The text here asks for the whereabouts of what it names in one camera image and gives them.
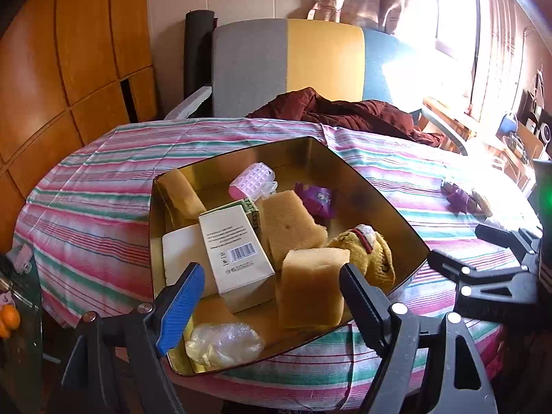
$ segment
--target gray fabric panel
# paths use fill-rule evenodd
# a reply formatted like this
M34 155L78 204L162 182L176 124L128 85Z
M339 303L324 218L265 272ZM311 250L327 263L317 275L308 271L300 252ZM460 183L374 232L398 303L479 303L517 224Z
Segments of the gray fabric panel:
M245 117L286 91L288 22L247 20L213 34L213 115Z

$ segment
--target striped tablecloth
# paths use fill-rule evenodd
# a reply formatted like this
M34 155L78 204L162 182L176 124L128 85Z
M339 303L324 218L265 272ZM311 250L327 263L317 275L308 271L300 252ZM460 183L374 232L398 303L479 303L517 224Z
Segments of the striped tablecloth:
M512 181L471 158L390 137L289 121L203 119L118 127L67 157L37 185L19 215L14 246L34 252L44 307L74 326L90 309L102 316L151 300L148 210L153 178L231 150L313 136L355 167L401 212L430 248L482 269L512 266L510 251L478 240L471 215L454 214L443 176L478 183L506 227L535 229L534 212ZM454 285L427 265L400 296L417 314L441 316ZM485 363L499 345L494 324L467 319ZM411 379L419 387L426 354ZM279 408L359 406L379 358L350 323L290 353L215 376L173 380L220 398Z

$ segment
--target yellow plush toy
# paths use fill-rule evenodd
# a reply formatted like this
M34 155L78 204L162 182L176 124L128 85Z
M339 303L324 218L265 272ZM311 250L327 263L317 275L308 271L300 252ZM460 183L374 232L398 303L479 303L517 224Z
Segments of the yellow plush toy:
M370 226L361 224L340 233L330 240L327 247L349 250L349 262L364 274L366 281L372 286L380 287L386 294L393 288L395 270L391 249L383 237Z

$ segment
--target chair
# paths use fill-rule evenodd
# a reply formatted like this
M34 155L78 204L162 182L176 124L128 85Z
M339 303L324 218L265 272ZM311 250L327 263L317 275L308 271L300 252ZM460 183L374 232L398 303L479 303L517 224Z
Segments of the chair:
M262 19L213 31L212 85L165 118L192 115L209 96L214 117L245 117L277 95L313 87L330 100L387 101L421 113L467 155L465 141L422 104L423 56L381 32L319 20Z

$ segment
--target wooden wardrobe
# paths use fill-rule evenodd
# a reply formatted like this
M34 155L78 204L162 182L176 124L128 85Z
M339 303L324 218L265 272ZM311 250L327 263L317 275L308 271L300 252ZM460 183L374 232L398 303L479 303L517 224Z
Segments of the wooden wardrobe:
M156 117L147 0L27 0L0 38L0 252L59 161Z

